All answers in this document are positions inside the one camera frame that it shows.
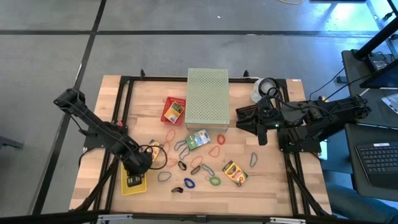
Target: yellow pad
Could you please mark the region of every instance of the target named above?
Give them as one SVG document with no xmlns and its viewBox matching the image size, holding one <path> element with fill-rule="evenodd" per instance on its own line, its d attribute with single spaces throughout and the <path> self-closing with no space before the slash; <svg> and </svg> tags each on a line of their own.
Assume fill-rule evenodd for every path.
<svg viewBox="0 0 398 224">
<path fill-rule="evenodd" d="M 122 182 L 122 195 L 131 195 L 137 193 L 143 193 L 147 191 L 147 174 L 144 174 L 144 178 L 142 180 L 142 184 L 128 187 L 127 186 L 127 171 L 124 169 L 123 164 L 120 166 L 121 168 L 121 182 Z"/>
</svg>

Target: blue rubber band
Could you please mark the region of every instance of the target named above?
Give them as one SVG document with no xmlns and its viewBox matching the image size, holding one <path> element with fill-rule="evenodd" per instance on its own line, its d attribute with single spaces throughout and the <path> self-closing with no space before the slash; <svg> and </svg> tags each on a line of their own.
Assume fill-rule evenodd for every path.
<svg viewBox="0 0 398 224">
<path fill-rule="evenodd" d="M 160 179 L 160 175 L 162 175 L 162 174 L 170 174 L 170 175 L 169 175 L 168 178 L 166 178 L 166 179 L 164 179 L 164 180 L 161 180 L 161 179 Z M 157 181 L 159 181 L 159 182 L 166 182 L 166 181 L 168 181 L 168 180 L 171 178 L 171 176 L 172 176 L 172 173 L 170 173 L 169 171 L 162 171 L 162 172 L 160 172 L 160 173 L 157 175 Z"/>
<path fill-rule="evenodd" d="M 249 164 L 250 167 L 254 167 L 256 165 L 258 159 L 259 158 L 257 157 L 257 154 L 255 152 L 252 152 L 251 157 L 250 157 L 250 164 Z"/>
<path fill-rule="evenodd" d="M 185 150 L 187 150 L 187 149 L 188 149 L 188 154 L 184 155 L 184 156 L 181 158 L 181 155 L 182 155 L 182 154 L 185 152 Z M 190 153 L 191 153 L 191 150 L 189 150 L 188 147 L 185 147 L 185 149 L 180 153 L 180 155 L 178 156 L 178 158 L 180 158 L 180 160 L 184 160 L 185 156 L 189 155 Z"/>
<path fill-rule="evenodd" d="M 192 189 L 195 187 L 195 183 L 193 182 L 193 180 L 189 179 L 189 178 L 184 178 L 184 185 L 186 187 L 188 187 L 189 189 Z"/>
<path fill-rule="evenodd" d="M 211 176 L 214 177 L 215 173 L 214 173 L 214 171 L 213 171 L 210 167 L 208 167 L 208 166 L 205 165 L 205 164 L 202 164 L 201 167 L 202 167 L 205 171 L 207 171 Z"/>
<path fill-rule="evenodd" d="M 174 151 L 178 151 L 180 149 L 180 147 L 185 145 L 185 144 L 188 144 L 186 140 L 182 140 L 182 141 L 179 141 L 179 142 L 175 143 Z"/>
</svg>

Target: wooden tabletop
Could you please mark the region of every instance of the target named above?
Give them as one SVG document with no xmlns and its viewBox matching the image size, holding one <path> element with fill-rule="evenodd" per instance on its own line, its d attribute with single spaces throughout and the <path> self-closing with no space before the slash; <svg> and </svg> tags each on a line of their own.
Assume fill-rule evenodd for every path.
<svg viewBox="0 0 398 224">
<path fill-rule="evenodd" d="M 119 80 L 120 76 L 116 75 L 103 77 L 95 114 L 105 121 L 111 120 Z M 300 80 L 287 80 L 287 86 L 291 101 L 305 100 Z M 151 139 L 163 143 L 167 131 L 174 129 L 176 135 L 167 154 L 170 158 L 178 158 L 179 151 L 174 151 L 174 145 L 177 141 L 183 140 L 189 132 L 185 124 L 170 126 L 160 122 L 160 116 L 166 97 L 185 98 L 186 88 L 186 82 L 135 81 L 127 121 L 130 136 L 139 144 L 147 144 Z M 279 151 L 276 131 L 268 131 L 268 144 L 259 146 L 255 135 L 235 128 L 235 109 L 253 104 L 250 100 L 251 89 L 252 83 L 229 84 L 231 124 L 224 133 L 226 142 L 220 146 L 219 157 L 214 158 L 208 155 L 208 151 L 217 144 L 216 135 L 219 134 L 210 132 L 210 144 L 192 151 L 183 160 L 188 166 L 186 171 L 180 170 L 177 166 L 165 167 L 162 170 L 148 170 L 147 192 L 127 196 L 121 194 L 120 169 L 118 169 L 111 211 L 207 215 L 292 215 L 284 159 Z M 250 168 L 249 161 L 252 152 L 257 153 L 258 162 Z M 103 154 L 104 149 L 96 149 L 83 157 L 70 208 L 79 206 L 98 182 Z M 300 155 L 306 186 L 323 209 L 330 213 L 318 158 L 309 153 Z M 208 173 L 204 170 L 195 175 L 190 174 L 192 169 L 190 162 L 196 156 L 203 157 L 203 163 L 215 171 L 216 176 L 221 179 L 221 185 L 212 186 L 205 179 Z M 237 187 L 222 171 L 224 165 L 230 160 L 236 162 L 249 175 L 241 187 Z M 157 175 L 161 171 L 171 172 L 172 177 L 166 182 L 158 182 Z M 194 189 L 184 187 L 182 194 L 171 193 L 174 187 L 183 187 L 185 177 L 194 180 L 196 187 Z M 303 212 L 300 191 L 297 186 L 295 188 L 299 211 Z M 101 208 L 104 208 L 107 191 L 108 186 L 104 188 Z"/>
</svg>

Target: concrete floor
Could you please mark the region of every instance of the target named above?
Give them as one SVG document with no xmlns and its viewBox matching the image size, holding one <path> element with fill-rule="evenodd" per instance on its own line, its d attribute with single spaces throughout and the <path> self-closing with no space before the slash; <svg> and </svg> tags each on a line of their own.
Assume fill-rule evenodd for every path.
<svg viewBox="0 0 398 224">
<path fill-rule="evenodd" d="M 1 29 L 91 30 L 99 0 L 0 1 Z M 115 0 L 99 30 L 375 31 L 365 3 L 304 1 Z M 0 135 L 25 142 L 0 150 L 0 217 L 26 215 L 62 112 L 52 101 L 73 86 L 88 35 L 0 35 Z M 343 68 L 341 51 L 368 38 L 250 35 L 97 35 L 81 90 L 93 109 L 103 75 L 186 76 L 187 68 L 226 68 L 231 77 L 299 78 L 305 94 Z M 378 50 L 389 53 L 386 44 Z M 320 95 L 341 85 L 332 82 Z M 333 97 L 348 96 L 344 89 Z M 69 125 L 44 213 L 68 210 L 84 138 Z"/>
</svg>

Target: green perforated box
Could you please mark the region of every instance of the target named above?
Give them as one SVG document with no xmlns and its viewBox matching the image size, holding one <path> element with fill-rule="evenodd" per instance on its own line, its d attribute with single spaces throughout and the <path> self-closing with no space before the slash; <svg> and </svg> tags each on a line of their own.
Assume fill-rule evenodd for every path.
<svg viewBox="0 0 398 224">
<path fill-rule="evenodd" d="M 190 130 L 229 126 L 227 69 L 189 68 L 185 124 Z"/>
</svg>

